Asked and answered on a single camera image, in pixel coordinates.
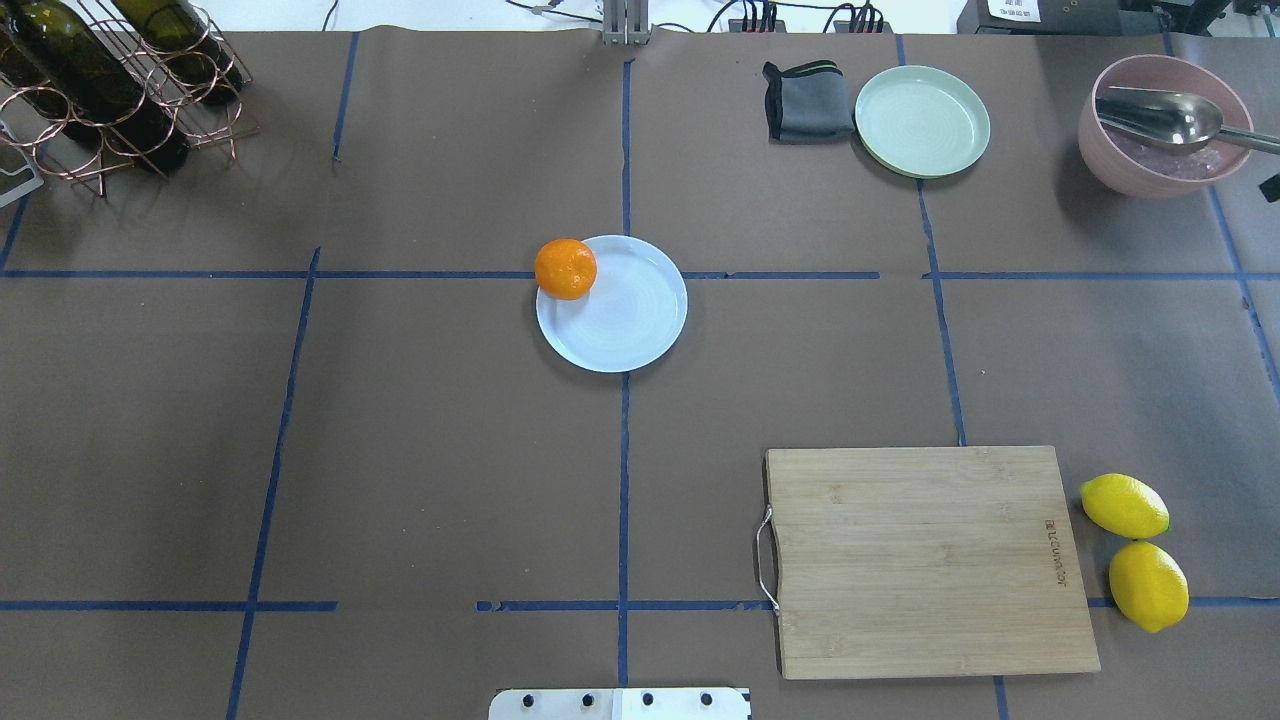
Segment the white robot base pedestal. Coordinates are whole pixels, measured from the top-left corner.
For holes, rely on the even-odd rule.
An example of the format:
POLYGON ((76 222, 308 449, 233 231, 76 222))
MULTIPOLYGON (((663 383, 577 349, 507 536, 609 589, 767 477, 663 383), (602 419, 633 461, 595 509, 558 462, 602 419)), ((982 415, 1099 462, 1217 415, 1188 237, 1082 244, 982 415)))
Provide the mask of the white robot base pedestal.
POLYGON ((507 689, 489 719, 751 719, 750 693, 732 687, 507 689))

